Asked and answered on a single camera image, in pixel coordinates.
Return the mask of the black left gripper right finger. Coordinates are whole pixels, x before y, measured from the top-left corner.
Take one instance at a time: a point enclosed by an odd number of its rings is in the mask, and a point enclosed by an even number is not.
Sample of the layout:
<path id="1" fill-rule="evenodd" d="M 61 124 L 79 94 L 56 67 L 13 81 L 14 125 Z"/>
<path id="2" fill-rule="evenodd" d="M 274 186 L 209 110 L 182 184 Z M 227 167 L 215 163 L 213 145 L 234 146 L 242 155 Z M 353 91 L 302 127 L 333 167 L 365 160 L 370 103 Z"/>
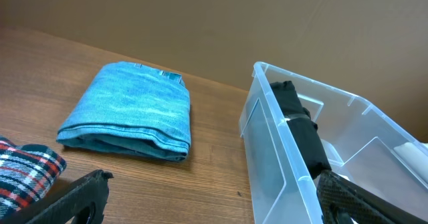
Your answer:
<path id="1" fill-rule="evenodd" d="M 316 194 L 325 224 L 427 224 L 332 171 L 321 172 Z"/>

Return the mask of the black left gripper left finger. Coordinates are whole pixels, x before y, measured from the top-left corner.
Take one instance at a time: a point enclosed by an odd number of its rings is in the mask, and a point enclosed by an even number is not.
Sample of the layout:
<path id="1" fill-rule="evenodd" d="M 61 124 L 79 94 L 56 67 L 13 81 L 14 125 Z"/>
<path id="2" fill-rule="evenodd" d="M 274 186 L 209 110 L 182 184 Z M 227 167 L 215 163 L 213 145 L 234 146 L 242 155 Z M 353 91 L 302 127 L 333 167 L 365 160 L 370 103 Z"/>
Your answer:
<path id="1" fill-rule="evenodd" d="M 113 174 L 90 172 L 66 188 L 4 218 L 2 224 L 101 224 Z"/>

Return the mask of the black garment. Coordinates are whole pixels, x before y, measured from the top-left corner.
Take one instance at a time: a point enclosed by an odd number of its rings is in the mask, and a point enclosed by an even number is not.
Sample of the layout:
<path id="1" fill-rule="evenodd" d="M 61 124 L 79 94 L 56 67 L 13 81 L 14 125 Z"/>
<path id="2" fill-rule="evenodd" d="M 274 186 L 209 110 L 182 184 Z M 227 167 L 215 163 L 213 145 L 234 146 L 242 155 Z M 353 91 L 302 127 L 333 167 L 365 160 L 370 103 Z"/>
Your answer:
<path id="1" fill-rule="evenodd" d="M 303 107 L 292 81 L 274 82 L 270 87 L 312 179 L 322 171 L 331 171 L 318 135 L 318 125 L 312 121 L 309 110 Z"/>

